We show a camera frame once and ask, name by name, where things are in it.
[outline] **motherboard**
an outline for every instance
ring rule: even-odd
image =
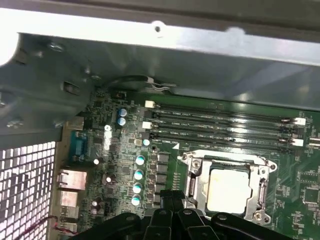
[[[172,189],[208,217],[320,240],[320,112],[98,89],[79,116],[68,160],[86,172],[78,232],[124,212],[143,217]]]

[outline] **metal panel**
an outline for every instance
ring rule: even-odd
[[[0,67],[0,149],[59,141],[64,122],[89,101],[85,66],[49,44],[24,35],[15,58]],[[66,91],[64,82],[75,86],[77,95]]]
[[[48,216],[55,145],[46,142],[0,151],[0,239],[15,239]],[[24,240],[45,240],[47,225],[27,233]]]

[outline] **cpu socket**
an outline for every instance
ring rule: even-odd
[[[218,212],[239,216],[265,225],[269,173],[277,170],[274,162],[250,154],[194,150],[180,161],[187,164],[186,208],[202,210],[207,217]]]

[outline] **memory slot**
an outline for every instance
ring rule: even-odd
[[[177,106],[177,105],[160,105],[161,111],[171,111],[173,113],[181,113],[181,114],[201,114],[201,115],[215,115],[220,117],[229,117],[229,118],[238,118],[243,120],[254,120],[254,121],[266,121],[266,122],[274,122],[274,123],[281,123],[282,119],[290,119],[288,117],[282,116],[266,116],[266,115],[256,115],[256,114],[247,114],[247,113],[237,113],[231,111],[220,111],[220,110],[213,110],[213,109],[201,109],[201,108],[193,108],[193,107],[186,107],[186,106]]]
[[[232,131],[224,131],[224,130],[207,130],[199,127],[183,127],[176,125],[159,125],[157,128],[153,129],[153,131],[163,131],[163,132],[180,132],[180,133],[188,133],[194,135],[203,135],[208,138],[225,138],[228,141],[232,141],[233,138],[242,138],[248,140],[266,140],[266,141],[278,141],[278,136],[266,136],[263,134],[254,134],[254,133],[239,133]]]
[[[152,121],[154,123],[164,123],[167,125],[173,125],[173,123],[176,123],[175,125],[182,125],[182,124],[187,124],[190,125],[191,127],[194,126],[207,126],[210,129],[214,128],[237,128],[237,129],[244,129],[244,130],[250,130],[250,131],[256,131],[256,132],[261,132],[263,134],[273,134],[276,135],[278,134],[279,127],[278,126],[272,126],[268,127],[265,125],[250,125],[250,124],[243,124],[243,123],[234,123],[234,122],[226,122],[226,121],[215,121],[211,119],[198,119],[198,118],[193,118],[193,117],[174,117],[174,116],[163,116],[163,115],[158,115],[157,118],[152,118]]]
[[[289,145],[282,145],[282,146],[266,146],[266,145],[259,145],[259,144],[250,144],[250,143],[235,143],[235,142],[223,142],[223,141],[214,141],[208,139],[199,139],[199,138],[188,138],[185,136],[176,136],[170,134],[160,134],[154,136],[155,140],[163,140],[163,141],[183,141],[189,144],[208,144],[214,146],[221,146],[221,147],[232,147],[232,148],[239,148],[239,149],[248,149],[248,150],[266,150],[266,151],[275,151],[275,152],[285,152],[290,151],[291,146]]]

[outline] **solid capacitor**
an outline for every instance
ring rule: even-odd
[[[142,143],[145,146],[149,146],[150,145],[150,140],[149,139],[143,139]]]
[[[136,183],[133,185],[132,191],[133,191],[135,194],[141,193],[141,191],[142,191],[142,184],[139,183],[139,182],[136,182]]]
[[[139,195],[134,195],[131,199],[131,203],[133,206],[138,206],[141,202],[141,197]]]
[[[128,114],[128,112],[127,112],[126,109],[121,108],[121,109],[119,110],[119,116],[120,116],[120,117],[125,117],[125,116],[127,116],[127,114]]]
[[[136,170],[134,173],[135,180],[141,180],[144,177],[144,172],[140,169]]]
[[[126,124],[126,120],[123,117],[118,118],[116,121],[120,126],[124,126]]]
[[[139,166],[145,164],[145,157],[142,155],[137,156],[135,159],[135,163]]]

